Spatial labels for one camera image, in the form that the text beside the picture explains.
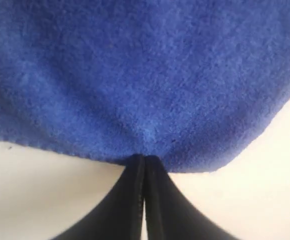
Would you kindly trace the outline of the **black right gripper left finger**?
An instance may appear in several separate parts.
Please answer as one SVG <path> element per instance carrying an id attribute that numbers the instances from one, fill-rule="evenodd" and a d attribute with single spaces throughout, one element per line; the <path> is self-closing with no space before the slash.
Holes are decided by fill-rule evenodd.
<path id="1" fill-rule="evenodd" d="M 113 188 L 56 240 L 139 240 L 144 207 L 145 157 L 134 154 Z"/>

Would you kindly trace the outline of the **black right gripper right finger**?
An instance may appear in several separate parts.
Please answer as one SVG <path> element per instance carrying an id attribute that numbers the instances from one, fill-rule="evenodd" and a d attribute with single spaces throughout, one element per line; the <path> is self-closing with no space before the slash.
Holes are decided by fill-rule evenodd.
<path id="1" fill-rule="evenodd" d="M 146 156 L 144 200 L 149 240 L 235 240 L 180 192 L 161 160 Z"/>

